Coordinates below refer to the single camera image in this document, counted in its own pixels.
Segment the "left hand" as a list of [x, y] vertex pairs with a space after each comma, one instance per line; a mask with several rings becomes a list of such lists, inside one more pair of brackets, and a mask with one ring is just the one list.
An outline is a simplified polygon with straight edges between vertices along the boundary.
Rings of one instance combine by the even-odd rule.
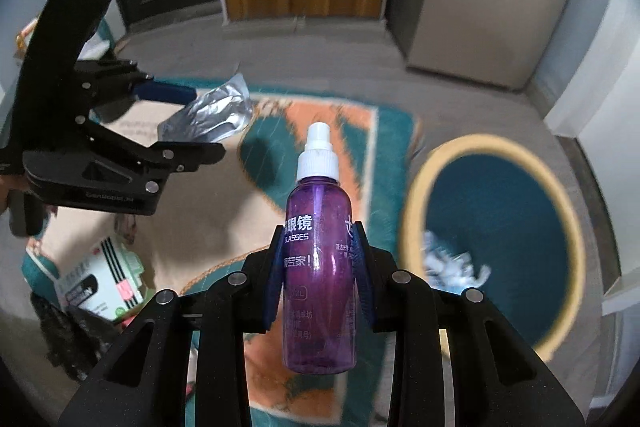
[[58, 207], [32, 193], [24, 176], [1, 177], [1, 212], [9, 211], [10, 229], [16, 236], [37, 235]]

